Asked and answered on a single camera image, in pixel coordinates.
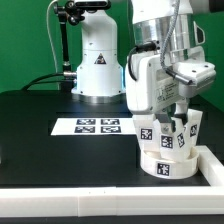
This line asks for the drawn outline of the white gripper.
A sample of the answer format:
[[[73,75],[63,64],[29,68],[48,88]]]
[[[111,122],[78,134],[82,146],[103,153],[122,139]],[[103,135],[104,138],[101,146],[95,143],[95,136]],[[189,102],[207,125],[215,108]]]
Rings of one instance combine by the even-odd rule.
[[[191,48],[187,53],[187,60],[206,62],[202,47]],[[188,121],[188,101],[179,95],[179,83],[182,81],[166,74],[160,65],[160,56],[152,52],[134,55],[132,61],[136,81],[128,73],[125,74],[127,106],[131,113],[156,114],[175,103],[174,118],[185,125]],[[165,63],[174,70],[174,65],[178,62],[172,63],[167,56]],[[160,111],[156,114],[156,118],[163,133],[175,132],[175,122],[167,111]]]

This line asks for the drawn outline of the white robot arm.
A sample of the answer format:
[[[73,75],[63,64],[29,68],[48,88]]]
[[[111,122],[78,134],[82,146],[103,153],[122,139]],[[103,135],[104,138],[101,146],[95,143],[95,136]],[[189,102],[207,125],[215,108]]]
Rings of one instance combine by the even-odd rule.
[[[204,36],[191,20],[190,0],[131,0],[131,4],[135,46],[121,74],[116,25],[105,13],[110,1],[74,0],[84,17],[77,90],[99,100],[125,88],[133,114],[153,114],[167,132],[173,132],[175,124],[166,109],[175,105],[175,116],[186,121],[188,100],[212,84],[215,66],[205,60],[199,45]]]

